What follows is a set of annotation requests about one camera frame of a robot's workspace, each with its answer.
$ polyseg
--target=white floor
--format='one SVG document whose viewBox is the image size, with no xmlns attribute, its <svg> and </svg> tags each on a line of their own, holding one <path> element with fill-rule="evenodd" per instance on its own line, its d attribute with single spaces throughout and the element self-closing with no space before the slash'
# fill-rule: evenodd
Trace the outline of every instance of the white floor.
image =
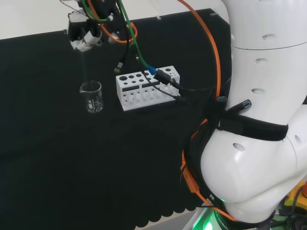
<svg viewBox="0 0 307 230">
<path fill-rule="evenodd" d="M 67 1 L 77 7 L 74 1 Z M 123 0 L 130 19 L 184 12 L 177 0 Z M 228 14 L 221 0 L 187 0 L 195 9 L 212 8 L 226 21 Z M 59 31 L 67 28 L 72 9 L 59 0 L 0 0 L 0 39 Z"/>
</svg>

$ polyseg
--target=cable connector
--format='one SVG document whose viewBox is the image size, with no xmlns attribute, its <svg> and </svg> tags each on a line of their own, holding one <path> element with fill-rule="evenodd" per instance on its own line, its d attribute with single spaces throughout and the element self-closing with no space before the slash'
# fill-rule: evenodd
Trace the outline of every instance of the cable connector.
<svg viewBox="0 0 307 230">
<path fill-rule="evenodd" d="M 119 62 L 119 63 L 117 64 L 117 66 L 115 67 L 114 72 L 115 72 L 115 73 L 119 73 L 120 70 L 121 70 L 121 68 L 123 67 L 123 65 L 124 65 L 124 63 Z"/>
<path fill-rule="evenodd" d="M 189 104 L 189 101 L 187 98 L 185 97 L 181 97 L 181 96 L 174 96 L 174 99 L 176 99 L 177 101 L 179 102 L 183 102 L 183 103 L 186 103 L 186 104 Z"/>
<path fill-rule="evenodd" d="M 250 100 L 245 100 L 244 102 L 241 102 L 230 109 L 228 109 L 228 112 L 230 113 L 239 113 L 240 111 L 247 109 L 251 107 L 251 101 Z"/>
<path fill-rule="evenodd" d="M 227 97 L 218 97 L 216 98 L 217 102 L 225 102 L 227 101 Z"/>
<path fill-rule="evenodd" d="M 156 72 L 157 72 L 157 70 L 154 68 L 154 67 L 152 67 L 152 66 L 147 66 L 147 70 L 150 72 L 150 74 L 151 75 L 155 75 L 156 74 Z"/>
<path fill-rule="evenodd" d="M 164 85 L 168 85 L 171 82 L 171 76 L 167 73 L 163 72 L 162 70 L 158 69 L 155 76 L 153 77 L 159 82 L 162 82 Z"/>
</svg>

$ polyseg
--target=glass beaker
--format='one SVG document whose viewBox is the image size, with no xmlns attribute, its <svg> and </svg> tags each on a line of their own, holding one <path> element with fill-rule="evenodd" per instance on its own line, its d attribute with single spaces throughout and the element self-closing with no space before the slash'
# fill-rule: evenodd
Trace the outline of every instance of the glass beaker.
<svg viewBox="0 0 307 230">
<path fill-rule="evenodd" d="M 90 113 L 98 113 L 103 109 L 101 84 L 91 80 L 82 84 L 80 93 L 85 100 L 85 108 Z"/>
</svg>

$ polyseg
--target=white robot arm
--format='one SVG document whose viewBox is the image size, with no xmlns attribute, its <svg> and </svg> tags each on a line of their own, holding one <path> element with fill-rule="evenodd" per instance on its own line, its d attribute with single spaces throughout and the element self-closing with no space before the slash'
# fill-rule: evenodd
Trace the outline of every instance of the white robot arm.
<svg viewBox="0 0 307 230">
<path fill-rule="evenodd" d="M 289 125 L 289 130 L 281 141 L 215 130 L 201 171 L 231 216 L 258 223 L 307 174 L 307 105 L 302 105 L 307 95 L 307 1 L 222 1 L 230 18 L 233 62 L 227 108 L 250 99 L 252 106 L 240 115 Z"/>
</svg>

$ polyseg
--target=black tablecloth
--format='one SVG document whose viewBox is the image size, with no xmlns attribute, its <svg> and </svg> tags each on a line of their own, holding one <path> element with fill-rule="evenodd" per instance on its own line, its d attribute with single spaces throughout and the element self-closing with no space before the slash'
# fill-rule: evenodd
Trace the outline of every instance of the black tablecloth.
<svg viewBox="0 0 307 230">
<path fill-rule="evenodd" d="M 212 12 L 200 14 L 226 80 L 229 25 Z M 134 22 L 150 65 L 174 65 L 184 87 L 215 84 L 212 47 L 189 12 Z M 125 46 L 104 45 L 85 53 L 105 104 L 91 115 L 79 95 L 80 57 L 63 32 L 2 40 L 0 50 L 1 230 L 132 230 L 201 204 L 185 184 L 180 189 L 179 178 L 181 149 L 207 93 L 190 106 L 172 102 L 123 112 L 113 70 Z M 123 73 L 136 71 L 131 60 Z"/>
</svg>

